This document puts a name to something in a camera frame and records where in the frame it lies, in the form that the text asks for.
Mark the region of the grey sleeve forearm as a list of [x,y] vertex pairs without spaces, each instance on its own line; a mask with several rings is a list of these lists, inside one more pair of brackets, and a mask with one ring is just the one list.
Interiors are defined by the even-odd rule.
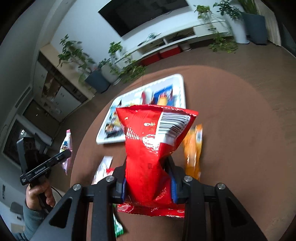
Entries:
[[25,230],[23,232],[13,233],[14,238],[18,241],[30,240],[47,215],[44,210],[29,209],[25,203],[23,206]]

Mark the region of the person's left hand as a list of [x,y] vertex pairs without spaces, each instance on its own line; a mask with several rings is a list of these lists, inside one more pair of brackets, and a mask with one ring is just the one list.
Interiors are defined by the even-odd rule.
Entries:
[[51,207],[54,207],[56,204],[55,198],[53,197],[51,185],[48,179],[42,181],[41,184],[31,187],[27,186],[26,190],[26,205],[29,209],[40,211],[42,210],[39,195],[44,194],[46,199],[45,202]]

